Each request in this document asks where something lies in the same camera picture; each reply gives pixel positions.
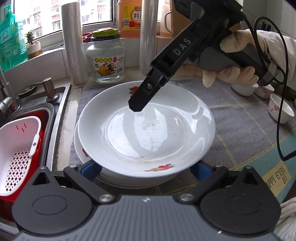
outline potted succulent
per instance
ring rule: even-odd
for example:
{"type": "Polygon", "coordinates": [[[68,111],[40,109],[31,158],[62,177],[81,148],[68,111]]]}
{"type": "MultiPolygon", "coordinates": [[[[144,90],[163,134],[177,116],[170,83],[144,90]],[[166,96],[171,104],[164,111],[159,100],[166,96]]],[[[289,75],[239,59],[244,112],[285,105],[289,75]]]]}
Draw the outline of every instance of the potted succulent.
{"type": "Polygon", "coordinates": [[[26,38],[28,40],[27,52],[28,52],[28,59],[34,58],[37,55],[41,54],[41,45],[39,41],[33,43],[34,35],[32,32],[28,32],[26,34],[26,38]]]}

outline screw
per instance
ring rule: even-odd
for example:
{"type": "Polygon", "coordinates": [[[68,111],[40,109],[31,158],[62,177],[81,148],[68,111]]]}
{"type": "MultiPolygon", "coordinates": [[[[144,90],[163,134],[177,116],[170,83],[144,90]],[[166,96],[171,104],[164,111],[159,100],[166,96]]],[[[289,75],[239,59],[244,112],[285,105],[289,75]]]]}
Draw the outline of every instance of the screw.
{"type": "Polygon", "coordinates": [[[99,196],[99,200],[101,202],[111,202],[113,201],[114,197],[110,194],[103,194],[101,196],[99,196]]]}
{"type": "Polygon", "coordinates": [[[194,199],[194,196],[190,193],[184,193],[179,196],[182,201],[190,202],[194,199]]]}

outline white pot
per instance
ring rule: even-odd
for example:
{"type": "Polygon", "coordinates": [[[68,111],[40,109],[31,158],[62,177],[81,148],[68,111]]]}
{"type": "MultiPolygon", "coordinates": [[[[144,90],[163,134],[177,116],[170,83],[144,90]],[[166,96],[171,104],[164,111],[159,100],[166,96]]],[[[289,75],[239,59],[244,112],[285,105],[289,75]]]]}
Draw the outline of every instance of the white pot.
{"type": "Polygon", "coordinates": [[[259,86],[254,90],[254,94],[263,99],[267,99],[272,92],[274,92],[274,88],[271,85],[259,86]]]}
{"type": "Polygon", "coordinates": [[[27,47],[27,52],[28,52],[28,56],[32,56],[32,55],[37,56],[41,54],[40,42],[35,42],[34,45],[30,45],[29,47],[27,47]]]}
{"type": "Polygon", "coordinates": [[[259,85],[256,83],[252,85],[251,87],[244,87],[240,85],[231,85],[231,88],[237,92],[238,94],[241,94],[243,96],[251,96],[254,93],[254,90],[258,88],[259,85]]]}
{"type": "MultiPolygon", "coordinates": [[[[271,94],[270,101],[268,105],[268,111],[271,117],[277,122],[279,118],[279,108],[281,106],[281,97],[271,94]]],[[[292,108],[284,101],[283,109],[281,112],[280,124],[286,124],[291,117],[294,117],[294,111],[292,108]]]]}

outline stack of plates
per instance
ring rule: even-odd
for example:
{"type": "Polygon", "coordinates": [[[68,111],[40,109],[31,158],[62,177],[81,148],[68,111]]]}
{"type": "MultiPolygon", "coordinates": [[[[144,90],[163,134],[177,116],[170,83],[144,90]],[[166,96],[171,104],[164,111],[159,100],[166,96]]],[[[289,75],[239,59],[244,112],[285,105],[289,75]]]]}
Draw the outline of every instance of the stack of plates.
{"type": "Polygon", "coordinates": [[[164,183],[198,162],[215,137],[211,111],[191,92],[166,84],[141,112],[129,109],[142,81],[113,86],[83,109],[75,128],[82,163],[103,167],[98,180],[120,188],[164,183]]]}

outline white bowl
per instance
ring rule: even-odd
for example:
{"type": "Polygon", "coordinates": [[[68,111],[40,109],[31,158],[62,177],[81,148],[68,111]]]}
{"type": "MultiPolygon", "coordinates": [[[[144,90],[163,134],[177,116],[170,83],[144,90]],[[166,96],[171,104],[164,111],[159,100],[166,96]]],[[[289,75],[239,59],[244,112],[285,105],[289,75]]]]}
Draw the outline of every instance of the white bowl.
{"type": "Polygon", "coordinates": [[[163,177],[197,163],[216,132],[210,109],[191,92],[166,84],[141,112],[129,109],[130,88],[113,86],[83,109],[78,137],[90,158],[130,177],[163,177]]]}
{"type": "Polygon", "coordinates": [[[241,94],[243,96],[251,96],[254,93],[254,90],[258,88],[259,85],[256,83],[252,85],[251,87],[244,87],[240,85],[231,85],[231,88],[237,92],[238,94],[241,94]]]}
{"type": "MultiPolygon", "coordinates": [[[[271,117],[275,120],[278,121],[279,118],[279,107],[281,106],[281,97],[271,94],[270,95],[270,101],[268,105],[268,111],[271,115],[271,117]]],[[[280,123],[281,124],[286,124],[291,117],[294,117],[294,111],[292,108],[287,104],[287,102],[284,101],[283,103],[283,109],[281,112],[281,119],[280,123]]]]}
{"type": "Polygon", "coordinates": [[[254,94],[263,99],[267,99],[272,92],[274,92],[274,88],[271,85],[259,86],[254,90],[254,94]]]}

